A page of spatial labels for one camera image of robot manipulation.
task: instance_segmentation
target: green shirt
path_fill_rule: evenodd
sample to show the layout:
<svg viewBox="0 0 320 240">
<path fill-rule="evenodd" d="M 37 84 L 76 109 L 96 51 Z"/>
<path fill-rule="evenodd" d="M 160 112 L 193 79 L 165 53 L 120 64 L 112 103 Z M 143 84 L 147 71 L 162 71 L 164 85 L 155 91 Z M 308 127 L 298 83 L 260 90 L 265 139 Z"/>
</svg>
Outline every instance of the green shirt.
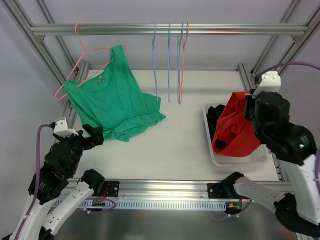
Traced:
<svg viewBox="0 0 320 240">
<path fill-rule="evenodd" d="M 103 126 L 104 139 L 128 142 L 166 116 L 159 112 L 160 97 L 141 92 L 121 45 L 110 50 L 110 59 L 100 75 L 79 87 L 67 80 L 63 87 L 82 124 Z"/>
</svg>

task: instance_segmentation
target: plastic laundry basket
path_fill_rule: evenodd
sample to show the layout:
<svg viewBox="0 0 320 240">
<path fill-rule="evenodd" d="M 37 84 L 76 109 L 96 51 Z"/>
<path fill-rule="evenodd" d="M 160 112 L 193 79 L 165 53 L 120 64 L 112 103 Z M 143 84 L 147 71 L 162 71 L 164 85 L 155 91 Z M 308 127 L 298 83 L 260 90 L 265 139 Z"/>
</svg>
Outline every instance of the plastic laundry basket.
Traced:
<svg viewBox="0 0 320 240">
<path fill-rule="evenodd" d="M 214 165 L 218 167 L 224 167 L 224 169 L 228 170 L 230 168 L 238 168 L 238 167 L 257 167 L 263 164 L 266 164 L 268 161 L 269 151 L 266 145 L 260 145 L 256 150 L 254 150 L 250 155 L 245 157 L 233 157 L 233 156 L 222 156 L 217 154 L 212 149 L 212 142 L 210 138 L 209 126 L 207 121 L 207 113 L 208 109 L 213 106 L 216 107 L 219 104 L 226 105 L 226 103 L 207 103 L 203 106 L 203 117 L 205 124 L 206 137 L 208 140 L 211 160 Z"/>
</svg>

